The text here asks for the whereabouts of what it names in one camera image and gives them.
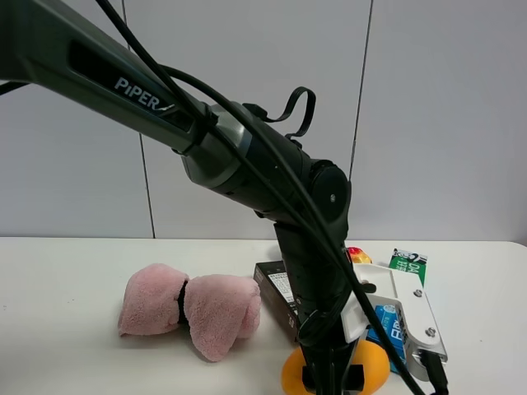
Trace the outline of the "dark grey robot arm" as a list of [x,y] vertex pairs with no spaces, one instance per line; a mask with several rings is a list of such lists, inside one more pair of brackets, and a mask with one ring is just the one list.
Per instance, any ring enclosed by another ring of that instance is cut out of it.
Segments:
[[269,219],[296,298],[302,384],[317,394],[355,393],[357,340],[343,320],[352,294],[346,175],[309,157],[253,106],[161,66],[109,2],[100,8],[122,42],[63,2],[2,2],[2,79],[45,87],[168,146],[193,183]]

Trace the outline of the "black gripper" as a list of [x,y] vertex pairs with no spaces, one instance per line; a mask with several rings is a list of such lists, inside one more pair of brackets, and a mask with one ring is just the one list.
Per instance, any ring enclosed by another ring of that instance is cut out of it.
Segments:
[[274,229],[297,308],[301,386],[316,394],[359,393],[362,367],[351,364],[357,342],[346,341],[340,315],[351,294],[343,271],[300,227]]

